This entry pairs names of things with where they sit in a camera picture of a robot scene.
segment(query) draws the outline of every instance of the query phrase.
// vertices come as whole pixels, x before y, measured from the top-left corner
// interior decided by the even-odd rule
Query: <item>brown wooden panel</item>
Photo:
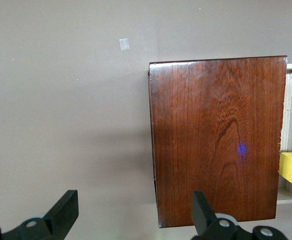
[[[238,221],[275,218],[286,56],[149,64],[159,227],[193,225],[192,192]]]

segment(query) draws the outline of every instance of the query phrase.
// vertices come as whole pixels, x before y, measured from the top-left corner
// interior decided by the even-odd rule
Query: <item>wood grain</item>
[[[193,225],[192,192],[238,221],[276,213],[287,57],[149,64],[160,228]]]

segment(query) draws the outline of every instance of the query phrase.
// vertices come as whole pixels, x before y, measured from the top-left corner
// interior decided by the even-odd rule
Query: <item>white tape piece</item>
[[[130,49],[130,43],[128,38],[119,39],[120,50],[125,51]]]

